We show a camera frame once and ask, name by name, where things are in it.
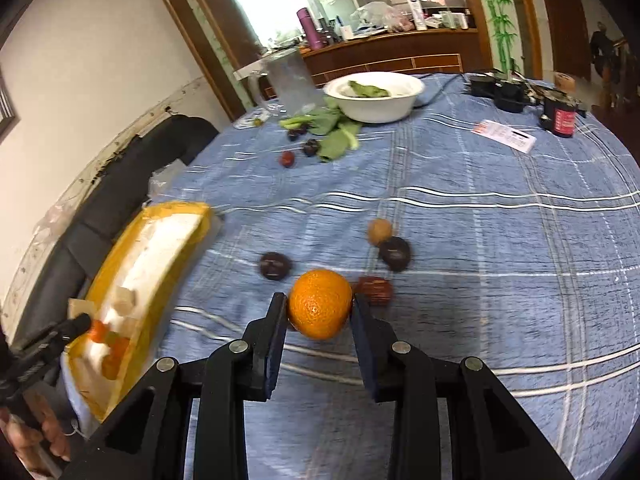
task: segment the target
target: small orange fruit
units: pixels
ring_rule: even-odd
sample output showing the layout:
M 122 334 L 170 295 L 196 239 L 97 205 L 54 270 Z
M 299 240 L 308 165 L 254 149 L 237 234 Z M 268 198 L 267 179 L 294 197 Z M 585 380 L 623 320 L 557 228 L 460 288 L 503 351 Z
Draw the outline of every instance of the small orange fruit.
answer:
M 113 355 L 118 359 L 122 359 L 124 354 L 127 352 L 127 348 L 129 348 L 129 341 L 130 339 L 128 337 L 118 336 L 118 338 L 113 342 L 113 345 L 111 345 L 111 352 Z
M 289 293 L 289 320 L 311 339 L 329 339 L 351 310 L 351 285 L 340 274 L 314 269 L 298 278 Z
M 121 362 L 122 359 L 117 355 L 112 353 L 105 355 L 102 358 L 102 363 L 100 364 L 102 376 L 108 381 L 115 381 L 118 378 Z
M 94 343 L 104 343 L 107 334 L 109 333 L 109 326 L 105 325 L 99 319 L 94 319 L 91 322 L 91 330 L 89 330 L 88 337 Z
M 369 222 L 367 237 L 369 243 L 374 246 L 380 245 L 382 242 L 394 235 L 393 224 L 389 220 L 383 218 L 375 218 Z

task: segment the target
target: orange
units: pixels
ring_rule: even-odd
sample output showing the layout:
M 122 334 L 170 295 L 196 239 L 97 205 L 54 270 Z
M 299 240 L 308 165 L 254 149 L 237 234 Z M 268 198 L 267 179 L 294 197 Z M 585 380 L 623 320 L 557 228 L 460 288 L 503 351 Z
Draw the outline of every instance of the orange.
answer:
M 329 339 L 351 310 L 351 285 L 340 274 L 314 269 L 298 278 L 289 293 L 289 320 L 311 339 Z

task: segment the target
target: doorway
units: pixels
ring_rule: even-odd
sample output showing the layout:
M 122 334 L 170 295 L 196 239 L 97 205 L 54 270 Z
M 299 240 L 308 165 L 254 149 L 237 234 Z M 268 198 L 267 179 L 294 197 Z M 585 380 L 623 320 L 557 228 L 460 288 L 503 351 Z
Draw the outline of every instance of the doorway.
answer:
M 554 70 L 591 81 L 591 51 L 582 0 L 545 0 Z

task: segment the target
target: glass pitcher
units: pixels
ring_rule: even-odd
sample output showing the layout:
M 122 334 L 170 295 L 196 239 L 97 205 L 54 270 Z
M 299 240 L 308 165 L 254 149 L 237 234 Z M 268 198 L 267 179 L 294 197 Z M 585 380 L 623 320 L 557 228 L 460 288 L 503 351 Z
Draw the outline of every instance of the glass pitcher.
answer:
M 262 58 L 262 70 L 249 76 L 251 94 L 258 103 L 274 115 L 295 116 L 306 114 L 322 106 L 322 93 L 316 89 L 305 61 L 297 48 L 274 52 Z M 258 79 L 267 76 L 279 104 L 267 103 L 262 98 Z

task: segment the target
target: printed label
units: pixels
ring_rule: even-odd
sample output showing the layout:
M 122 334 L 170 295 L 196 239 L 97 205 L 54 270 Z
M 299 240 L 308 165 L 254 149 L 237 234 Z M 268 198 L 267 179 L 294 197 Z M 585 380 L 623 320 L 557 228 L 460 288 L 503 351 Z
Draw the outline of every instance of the printed label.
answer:
M 529 153 L 536 142 L 536 138 L 532 135 L 493 121 L 482 121 L 473 129 L 473 132 L 522 153 Z
M 559 134 L 573 135 L 575 127 L 575 112 L 556 110 L 554 130 Z

